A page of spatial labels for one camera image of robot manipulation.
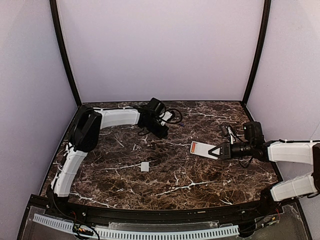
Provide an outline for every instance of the small white cube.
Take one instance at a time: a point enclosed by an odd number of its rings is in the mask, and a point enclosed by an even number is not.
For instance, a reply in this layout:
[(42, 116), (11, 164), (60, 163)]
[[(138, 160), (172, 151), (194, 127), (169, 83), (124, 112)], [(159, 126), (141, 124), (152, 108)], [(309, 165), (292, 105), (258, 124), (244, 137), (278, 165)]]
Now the small white cube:
[(148, 161), (141, 162), (141, 172), (149, 172), (149, 162)]

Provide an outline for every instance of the white cable tray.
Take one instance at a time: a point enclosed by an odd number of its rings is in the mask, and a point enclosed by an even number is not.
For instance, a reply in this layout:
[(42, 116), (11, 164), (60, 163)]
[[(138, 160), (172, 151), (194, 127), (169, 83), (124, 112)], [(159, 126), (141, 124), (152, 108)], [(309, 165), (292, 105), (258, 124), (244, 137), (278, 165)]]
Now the white cable tray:
[[(72, 231), (73, 222), (70, 221), (59, 220), (40, 214), (34, 214), (33, 221), (61, 232), (74, 234)], [(239, 235), (238, 225), (206, 230), (177, 232), (122, 231), (99, 226), (96, 226), (94, 229), (99, 234), (100, 239), (104, 240), (210, 240)], [(97, 236), (94, 234), (91, 238), (97, 239)]]

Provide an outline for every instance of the marble table surface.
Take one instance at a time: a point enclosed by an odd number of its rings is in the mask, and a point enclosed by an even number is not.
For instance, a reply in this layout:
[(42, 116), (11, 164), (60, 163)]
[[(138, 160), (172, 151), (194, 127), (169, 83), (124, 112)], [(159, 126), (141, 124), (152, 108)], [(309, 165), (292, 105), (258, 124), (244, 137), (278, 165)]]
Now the marble table surface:
[[(190, 154), (192, 141), (226, 142), (219, 125), (243, 135), (248, 122), (236, 101), (166, 101), (182, 112), (183, 124), (169, 125), (167, 139), (138, 136), (135, 125), (100, 131), (99, 142), (82, 162), (71, 186), (73, 203), (131, 210), (182, 210), (235, 205), (259, 200), (260, 191), (276, 183), (270, 163), (254, 159), (242, 168), (237, 159), (213, 160)], [(137, 106), (141, 102), (95, 103), (93, 107)], [(57, 171), (67, 140), (62, 142), (45, 180), (42, 196)], [(141, 172), (149, 162), (149, 172)]]

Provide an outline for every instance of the light purple wall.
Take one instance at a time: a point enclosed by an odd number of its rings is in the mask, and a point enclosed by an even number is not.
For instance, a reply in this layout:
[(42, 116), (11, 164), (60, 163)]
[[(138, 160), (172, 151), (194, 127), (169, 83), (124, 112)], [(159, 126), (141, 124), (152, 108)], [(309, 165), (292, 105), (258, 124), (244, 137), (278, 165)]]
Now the light purple wall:
[[(248, 102), (267, 140), (320, 139), (320, 2), (275, 0)], [(313, 170), (278, 165), (285, 180)], [(320, 240), (320, 197), (302, 199), (314, 240)]]
[(241, 100), (263, 0), (59, 0), (83, 102)]
[(17, 238), (76, 111), (48, 0), (0, 1), (0, 238)]

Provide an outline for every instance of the black vertical pole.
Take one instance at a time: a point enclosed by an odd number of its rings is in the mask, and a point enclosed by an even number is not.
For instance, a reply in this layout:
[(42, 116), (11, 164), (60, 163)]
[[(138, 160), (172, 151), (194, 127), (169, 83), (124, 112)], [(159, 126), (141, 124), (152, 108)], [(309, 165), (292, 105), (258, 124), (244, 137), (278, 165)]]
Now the black vertical pole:
[(77, 90), (74, 76), (71, 71), (65, 41), (64, 41), (64, 37), (62, 35), (60, 19), (59, 19), (59, 14), (58, 14), (57, 0), (50, 0), (50, 7), (51, 7), (51, 14), (52, 14), (55, 35), (56, 35), (56, 39), (57, 39), (58, 46), (60, 49), (60, 54), (61, 54), (64, 70), (65, 70), (66, 76), (68, 78), (75, 103), (78, 107), (80, 107), (82, 105), (82, 102), (80, 99), (79, 92)]
[(254, 85), (255, 77), (257, 74), (259, 61), (260, 61), (262, 49), (264, 47), (264, 42), (265, 42), (265, 37), (266, 37), (266, 32), (267, 32), (270, 7), (271, 7), (271, 0), (264, 0), (259, 38), (258, 38), (258, 42), (257, 42), (256, 49), (255, 49), (255, 54), (254, 54), (254, 59), (253, 59), (252, 67), (251, 67), (249, 80), (246, 85), (246, 89), (245, 89), (244, 96), (242, 99), (242, 103), (244, 105), (247, 105), (247, 103), (248, 103), (250, 93), (251, 93), (252, 87)]

